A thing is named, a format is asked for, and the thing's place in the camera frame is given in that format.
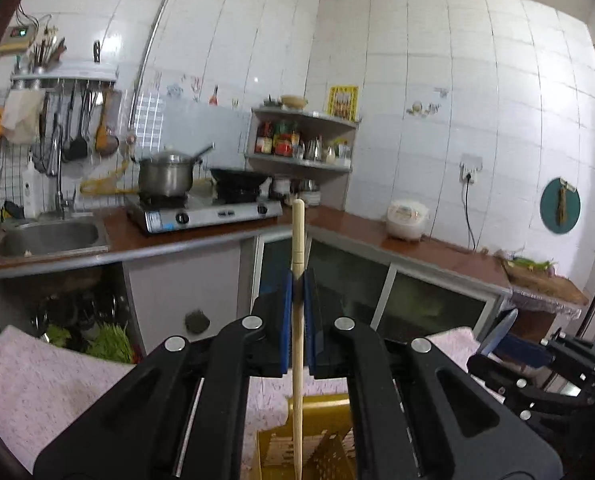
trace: white rice cooker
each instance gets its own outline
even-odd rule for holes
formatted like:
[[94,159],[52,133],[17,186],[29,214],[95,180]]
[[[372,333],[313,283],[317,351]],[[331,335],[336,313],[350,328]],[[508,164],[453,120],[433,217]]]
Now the white rice cooker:
[[386,232],[395,238],[417,242],[429,220],[429,208],[415,200],[395,200],[386,212]]

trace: kitchen sink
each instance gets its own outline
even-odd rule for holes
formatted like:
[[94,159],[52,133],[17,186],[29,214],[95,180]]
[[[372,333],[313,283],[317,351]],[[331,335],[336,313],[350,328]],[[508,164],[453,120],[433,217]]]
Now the kitchen sink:
[[94,216],[4,224],[0,265],[108,251],[104,222]]

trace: wooden bowl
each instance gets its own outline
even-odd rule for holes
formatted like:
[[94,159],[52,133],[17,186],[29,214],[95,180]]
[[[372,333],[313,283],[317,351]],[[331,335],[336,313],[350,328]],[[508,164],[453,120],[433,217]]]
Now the wooden bowl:
[[305,106],[308,105],[306,99],[296,95],[282,95],[279,99],[284,106],[295,108],[295,110],[303,110]]

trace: pink tablecloth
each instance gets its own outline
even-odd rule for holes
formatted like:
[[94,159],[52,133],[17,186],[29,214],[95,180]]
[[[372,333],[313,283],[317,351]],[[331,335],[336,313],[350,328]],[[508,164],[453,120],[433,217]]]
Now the pink tablecloth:
[[[463,370],[479,343],[469,328],[430,337]],[[32,471],[39,452],[95,400],[131,370],[59,349],[11,326],[0,335],[0,436],[18,460]],[[252,378],[242,449],[249,468],[258,431],[282,426],[292,395],[291,375]],[[346,392],[346,380],[317,381],[307,375],[305,396]]]

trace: countertop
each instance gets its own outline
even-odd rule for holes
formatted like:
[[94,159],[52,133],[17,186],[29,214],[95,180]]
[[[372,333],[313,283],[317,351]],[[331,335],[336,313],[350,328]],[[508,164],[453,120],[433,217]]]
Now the countertop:
[[[292,220],[291,209],[285,207],[284,214],[278,218],[147,236],[130,221],[123,208],[100,210],[96,214],[103,218],[108,233],[108,251],[0,265],[0,278],[92,267],[176,253],[227,241],[244,240],[289,229]],[[386,234],[386,226],[383,222],[360,218],[326,206],[307,209],[306,225],[307,230],[312,227],[333,232],[341,237],[423,262],[438,269],[448,270],[496,288],[510,289],[509,280],[500,262],[487,254],[473,253],[433,238],[424,237],[417,243],[391,238]]]

